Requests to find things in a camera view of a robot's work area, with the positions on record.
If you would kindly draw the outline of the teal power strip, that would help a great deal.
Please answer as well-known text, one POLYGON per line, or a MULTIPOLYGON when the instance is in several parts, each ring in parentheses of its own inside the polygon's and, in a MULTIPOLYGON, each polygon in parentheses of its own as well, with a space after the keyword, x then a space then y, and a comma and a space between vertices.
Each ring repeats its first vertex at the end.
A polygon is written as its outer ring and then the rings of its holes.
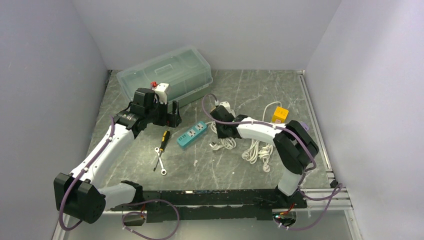
POLYGON ((188 129, 184 134, 177 138, 177 144, 182 148, 187 148, 190 144, 194 143, 197 138, 204 134, 208 129, 205 122, 199 121, 188 129))

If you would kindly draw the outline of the yellow cube socket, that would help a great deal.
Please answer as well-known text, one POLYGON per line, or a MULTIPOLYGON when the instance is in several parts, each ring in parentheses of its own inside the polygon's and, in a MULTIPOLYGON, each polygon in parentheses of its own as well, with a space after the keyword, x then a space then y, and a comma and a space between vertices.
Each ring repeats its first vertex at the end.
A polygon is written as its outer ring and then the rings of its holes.
POLYGON ((285 109, 283 107, 277 106, 276 109, 275 109, 275 111, 274 111, 274 113, 273 113, 273 116, 271 118, 271 122, 274 123, 274 121, 276 119, 279 119, 281 121, 281 124, 283 124, 283 123, 285 123, 288 115, 289 115, 289 110, 288 109, 285 109))

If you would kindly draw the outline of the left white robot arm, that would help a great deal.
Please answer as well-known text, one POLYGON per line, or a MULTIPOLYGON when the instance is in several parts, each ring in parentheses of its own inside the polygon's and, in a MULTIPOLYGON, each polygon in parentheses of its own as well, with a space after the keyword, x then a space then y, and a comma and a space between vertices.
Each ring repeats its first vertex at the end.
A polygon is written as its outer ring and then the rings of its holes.
POLYGON ((100 188, 99 185, 116 158, 146 129, 149 124, 175 128, 181 122, 179 104, 168 109, 170 85, 160 83, 150 88, 138 88, 128 106, 111 118, 109 128, 92 152, 70 173, 59 173, 53 181, 59 223, 66 227, 63 215, 92 224, 103 211, 120 205, 141 204, 143 187, 129 180, 100 188))

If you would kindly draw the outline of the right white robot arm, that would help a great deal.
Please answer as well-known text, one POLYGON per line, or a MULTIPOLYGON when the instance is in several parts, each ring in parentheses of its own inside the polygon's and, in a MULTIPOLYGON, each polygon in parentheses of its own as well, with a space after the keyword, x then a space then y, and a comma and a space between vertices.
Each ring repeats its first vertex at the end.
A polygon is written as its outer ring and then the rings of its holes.
POLYGON ((275 147, 283 164, 277 189, 285 196, 297 192, 304 174, 317 166, 315 157, 320 149, 299 121, 269 123, 243 114, 234 117, 221 105, 205 114, 216 122, 221 139, 252 139, 275 147))

